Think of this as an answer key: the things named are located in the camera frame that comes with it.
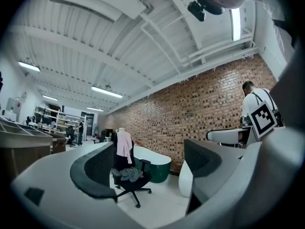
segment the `pink shirt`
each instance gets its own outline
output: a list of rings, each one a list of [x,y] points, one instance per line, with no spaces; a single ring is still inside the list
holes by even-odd
[[[118,144],[116,154],[122,157],[127,157],[128,164],[132,164],[129,151],[132,149],[132,138],[128,132],[118,132]]]

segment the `shelving unit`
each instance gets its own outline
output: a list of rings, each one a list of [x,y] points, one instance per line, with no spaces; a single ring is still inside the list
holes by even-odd
[[[56,113],[56,117],[51,116],[51,112]],[[82,139],[83,139],[83,141],[86,140],[86,133],[87,133],[87,117],[86,116],[85,117],[75,116],[75,115],[67,114],[67,113],[64,113],[61,111],[52,110],[52,109],[46,108],[45,106],[37,106],[35,113],[38,115],[53,119],[53,121],[55,122],[55,124],[53,126],[55,128],[42,125],[42,128],[49,133],[53,132],[55,134],[66,136],[66,129],[69,126],[72,126],[73,129],[75,130],[74,140],[78,140],[78,127],[79,127],[80,121],[82,120],[84,123],[84,125],[83,125],[84,131],[83,131]]]

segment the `doorway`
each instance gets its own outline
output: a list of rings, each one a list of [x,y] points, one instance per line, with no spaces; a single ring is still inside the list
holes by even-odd
[[[93,119],[94,119],[94,114],[89,114],[86,112],[82,112],[81,115],[83,117],[87,117],[87,132],[86,135],[92,135],[92,129],[93,129]]]

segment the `white tile floor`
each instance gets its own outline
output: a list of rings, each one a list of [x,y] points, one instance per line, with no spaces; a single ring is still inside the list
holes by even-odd
[[[124,191],[117,189],[110,176],[110,187],[115,189],[116,194]],[[165,226],[185,216],[188,198],[181,195],[178,187],[178,177],[169,175],[162,183],[149,182],[146,186],[152,190],[135,192],[141,207],[136,208],[136,201],[131,193],[118,198],[118,206],[132,219],[148,229]]]

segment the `fluorescent light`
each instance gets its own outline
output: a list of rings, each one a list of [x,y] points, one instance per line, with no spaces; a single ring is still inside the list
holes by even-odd
[[[48,96],[46,96],[46,95],[42,95],[42,96],[43,96],[43,97],[45,97],[45,98],[48,98],[48,99],[54,100],[54,101],[58,101],[58,99],[53,98],[53,97],[48,97]]]
[[[91,110],[95,110],[95,111],[103,111],[102,109],[95,109],[95,108],[90,108],[90,107],[87,107],[87,109],[91,109]]]
[[[118,98],[122,98],[122,97],[123,97],[123,96],[121,96],[121,95],[114,94],[114,93],[112,93],[112,92],[106,91],[106,90],[104,90],[104,89],[101,89],[101,88],[98,88],[98,87],[95,87],[95,86],[92,86],[91,89],[94,90],[94,91],[100,92],[100,93],[102,93],[102,94],[111,95],[111,96],[113,96],[113,97],[118,97]]]
[[[23,63],[23,62],[18,62],[18,63],[19,63],[20,66],[22,66],[24,68],[28,68],[28,69],[40,72],[40,68],[37,67],[37,66],[31,65],[31,64],[28,64],[28,63]]]
[[[231,10],[231,18],[233,22],[233,41],[238,41],[240,40],[240,34],[241,34],[241,21],[240,21],[239,8]]]

